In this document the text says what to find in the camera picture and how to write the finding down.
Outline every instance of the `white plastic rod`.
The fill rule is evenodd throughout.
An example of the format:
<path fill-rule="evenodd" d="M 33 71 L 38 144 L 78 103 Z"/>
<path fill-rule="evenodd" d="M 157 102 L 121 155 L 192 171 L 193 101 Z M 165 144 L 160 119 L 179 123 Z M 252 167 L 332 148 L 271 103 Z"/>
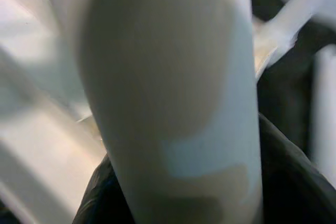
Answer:
<path fill-rule="evenodd" d="M 266 26 L 282 32 L 291 40 L 300 28 L 316 13 L 324 0 L 290 0 Z"/>
<path fill-rule="evenodd" d="M 51 2 L 136 223 L 261 223 L 250 2 Z"/>
<path fill-rule="evenodd" d="M 336 188 L 336 45 L 318 53 L 312 119 L 312 161 Z"/>

